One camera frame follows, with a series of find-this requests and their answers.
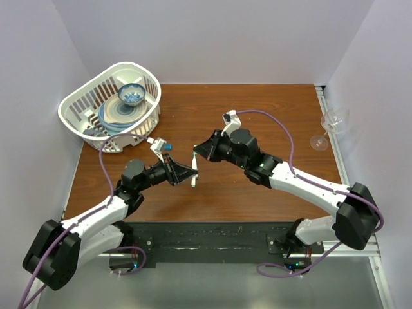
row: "gray floor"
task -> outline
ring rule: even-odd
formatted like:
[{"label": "gray floor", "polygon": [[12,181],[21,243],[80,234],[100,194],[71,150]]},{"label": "gray floor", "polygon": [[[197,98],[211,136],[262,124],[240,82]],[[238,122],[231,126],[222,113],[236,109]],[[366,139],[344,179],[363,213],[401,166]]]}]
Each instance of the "gray floor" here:
[{"label": "gray floor", "polygon": [[329,257],[302,279],[270,279],[255,265],[162,263],[118,280],[100,257],[46,289],[38,308],[382,308],[370,268],[366,257]]}]

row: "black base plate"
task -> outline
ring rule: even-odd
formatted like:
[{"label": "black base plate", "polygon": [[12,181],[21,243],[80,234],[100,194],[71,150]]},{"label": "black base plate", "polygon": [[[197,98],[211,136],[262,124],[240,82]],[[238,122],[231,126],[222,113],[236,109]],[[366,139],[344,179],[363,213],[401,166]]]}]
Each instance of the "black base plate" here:
[{"label": "black base plate", "polygon": [[[275,239],[285,236],[293,222],[127,222],[134,245],[147,252],[145,267],[156,263],[298,263]],[[312,253],[323,253],[314,244]]]}]

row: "cable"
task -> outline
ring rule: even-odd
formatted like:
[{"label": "cable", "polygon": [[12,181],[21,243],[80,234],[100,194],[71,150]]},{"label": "cable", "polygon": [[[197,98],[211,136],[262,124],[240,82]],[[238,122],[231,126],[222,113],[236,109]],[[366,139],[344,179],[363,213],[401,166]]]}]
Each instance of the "cable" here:
[{"label": "cable", "polygon": [[[303,180],[304,182],[307,182],[311,185],[314,185],[316,187],[319,187],[321,189],[324,189],[326,191],[330,191],[330,192],[335,192],[337,194],[341,194],[341,195],[345,195],[348,196],[350,198],[354,198],[358,201],[361,201],[362,203],[365,203],[370,209],[372,209],[373,211],[376,212],[376,214],[379,217],[379,225],[376,227],[375,232],[378,232],[382,229],[382,227],[384,226],[384,217],[381,213],[381,211],[378,209],[378,207],[376,207],[374,204],[372,204],[370,201],[365,200],[364,198],[361,198],[360,196],[357,196],[353,193],[350,192],[344,192],[344,191],[340,191],[340,190],[336,190],[334,191],[332,188],[329,188],[325,185],[322,185],[320,183],[314,182],[313,180],[307,179],[299,174],[296,174],[294,166],[293,166],[293,158],[294,158],[294,153],[295,153],[295,144],[294,144],[294,139],[292,138],[292,135],[290,134],[290,132],[288,131],[288,129],[275,117],[273,117],[271,114],[267,113],[266,111],[261,111],[259,109],[246,109],[244,111],[237,111],[237,114],[245,114],[245,113],[259,113],[262,115],[265,115],[267,117],[269,117],[270,119],[272,119],[274,122],[276,122],[282,129],[283,131],[286,133],[286,135],[289,138],[290,141],[290,154],[289,154],[289,169],[292,172],[292,174],[299,178],[300,180]],[[340,245],[342,245],[341,242],[338,242],[336,245],[334,245],[331,249],[329,249],[328,251],[326,251],[319,259],[317,259],[315,262],[313,262],[311,265],[309,265],[308,267],[298,271],[298,272],[294,272],[292,274],[287,274],[287,275],[272,275],[272,274],[267,274],[263,271],[260,270],[260,267],[262,266],[274,266],[277,268],[283,268],[287,271],[290,271],[289,269],[287,269],[286,267],[284,267],[283,265],[278,265],[278,264],[274,264],[274,263],[269,263],[269,262],[264,262],[264,263],[260,263],[257,265],[257,272],[263,276],[266,277],[271,277],[271,278],[290,278],[290,277],[295,277],[301,274],[304,274],[305,272],[307,272],[308,270],[310,270],[313,266],[317,265],[318,263],[320,263],[326,256],[328,256],[329,254],[332,253],[332,251],[334,251],[337,247],[339,247]]]},{"label": "cable", "polygon": [[[85,214],[84,216],[80,217],[80,218],[79,218],[79,223],[82,222],[82,221],[84,221],[84,220],[87,219],[88,217],[94,215],[95,213],[101,211],[102,209],[105,209],[105,208],[106,208],[108,205],[110,205],[110,203],[113,201],[113,198],[114,198],[114,196],[115,196],[115,191],[114,191],[114,188],[113,188],[113,184],[111,183],[109,173],[108,173],[106,167],[104,166],[102,154],[103,154],[103,148],[104,148],[104,146],[105,146],[110,140],[112,140],[113,138],[118,137],[118,136],[133,136],[133,137],[143,138],[143,139],[147,140],[147,137],[142,136],[142,135],[139,135],[139,134],[119,133],[119,134],[111,135],[109,138],[107,138],[107,139],[102,143],[102,145],[101,145],[101,147],[100,147],[100,149],[99,149],[99,152],[98,152],[98,159],[99,159],[99,162],[100,162],[100,166],[102,167],[104,176],[106,177],[106,180],[107,180],[108,183],[109,183],[110,198],[109,198],[109,200],[108,200],[108,202],[107,202],[106,205],[100,206],[99,208],[96,208],[95,210],[93,210],[93,211]],[[41,267],[42,267],[43,264],[44,264],[44,261],[46,261],[46,258],[50,255],[50,252],[52,252],[52,250],[56,247],[56,245],[57,245],[58,243],[60,243],[60,241],[63,239],[63,237],[64,237],[65,235],[67,235],[72,229],[74,229],[74,227],[76,227],[76,225],[77,225],[76,223],[73,223],[72,225],[70,225],[70,226],[69,226],[66,230],[64,230],[64,231],[62,232],[62,234],[60,234],[60,235],[55,239],[55,241],[53,241],[53,243],[51,243],[51,245],[47,248],[46,252],[43,254],[43,256],[42,256],[42,258],[40,259],[40,261],[38,262],[35,270],[33,271],[33,274],[32,274],[32,276],[31,276],[31,278],[30,278],[30,280],[29,280],[29,282],[28,282],[28,284],[27,284],[27,287],[24,289],[23,295],[22,295],[22,297],[21,297],[21,299],[20,299],[20,302],[19,302],[19,307],[18,307],[19,309],[25,309],[25,308],[46,288],[46,285],[42,285],[42,287],[40,287],[40,289],[39,289],[38,291],[36,291],[36,293],[34,293],[33,296],[31,296],[31,298],[29,298],[29,300],[26,302],[27,296],[28,296],[28,294],[30,293],[30,289],[32,288],[33,283],[34,283],[37,275],[39,274],[40,269],[41,269]],[[144,261],[144,262],[143,262],[137,269],[135,269],[135,270],[133,270],[133,271],[131,271],[131,272],[129,272],[129,273],[121,274],[121,276],[122,276],[122,275],[126,275],[126,274],[134,274],[134,273],[138,272],[138,271],[144,266],[144,263],[146,262],[146,255],[145,255],[144,250],[141,249],[141,248],[138,248],[138,247],[120,247],[120,248],[116,248],[116,250],[122,250],[123,248],[133,248],[133,249],[137,249],[137,250],[143,252],[143,255],[144,255],[143,261]]]}]

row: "metal frame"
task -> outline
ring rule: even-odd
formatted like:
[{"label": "metal frame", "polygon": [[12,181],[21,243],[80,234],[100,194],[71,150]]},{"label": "metal frame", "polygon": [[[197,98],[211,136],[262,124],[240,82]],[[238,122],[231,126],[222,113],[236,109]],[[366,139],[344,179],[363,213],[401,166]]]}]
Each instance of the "metal frame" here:
[{"label": "metal frame", "polygon": [[[319,104],[321,106],[322,114],[325,114],[329,108],[328,102],[324,96],[324,86],[315,86],[317,98],[319,100]],[[342,159],[341,150],[339,148],[339,144],[337,142],[337,138],[334,134],[329,134],[329,141],[330,145],[333,150],[333,155],[335,156],[335,161],[337,164],[337,169],[339,171],[339,176],[341,177],[341,182],[345,185],[350,185],[348,175],[346,174],[345,165]],[[327,241],[324,242],[324,249],[328,250],[336,244],[336,241]],[[384,309],[393,309],[395,308],[395,303],[393,302],[393,298],[389,289],[388,281],[386,280],[386,276],[384,273],[384,269],[382,267],[382,263],[380,261],[380,252],[379,246],[376,239],[376,235],[372,235],[366,248],[363,251],[356,251],[351,248],[348,248],[345,245],[339,246],[335,251],[333,251],[329,256],[347,256],[347,257],[369,257],[369,262],[371,265],[371,269],[373,272],[373,276],[375,278],[375,283],[380,295],[380,300],[382,301],[382,306]]]},{"label": "metal frame", "polygon": [[64,203],[64,208],[63,208],[62,216],[61,216],[60,220],[63,220],[63,219],[64,219],[64,214],[66,213],[67,205],[69,205],[70,192],[71,192],[71,188],[73,188],[73,184],[74,184],[74,182],[75,182],[75,177],[76,177],[76,173],[77,173],[77,168],[79,167],[80,156],[82,155],[83,147],[84,147],[84,141],[82,140],[82,141],[81,141],[81,148],[80,148],[80,151],[79,151],[79,157],[77,158],[77,163],[76,163],[76,166],[75,166],[75,170],[74,170],[74,172],[73,172],[73,177],[71,177],[70,190],[69,190],[68,193],[67,193],[66,202]]}]

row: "wine glass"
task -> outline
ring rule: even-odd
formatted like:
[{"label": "wine glass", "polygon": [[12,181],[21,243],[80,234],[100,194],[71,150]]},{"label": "wine glass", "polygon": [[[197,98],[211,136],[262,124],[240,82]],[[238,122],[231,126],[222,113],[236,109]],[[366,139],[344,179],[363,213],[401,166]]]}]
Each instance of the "wine glass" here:
[{"label": "wine glass", "polygon": [[339,134],[345,132],[348,128],[349,109],[343,107],[332,108],[321,118],[321,125],[326,130],[324,135],[314,135],[310,139],[310,145],[313,149],[324,151],[328,148],[326,135],[329,133]]}]

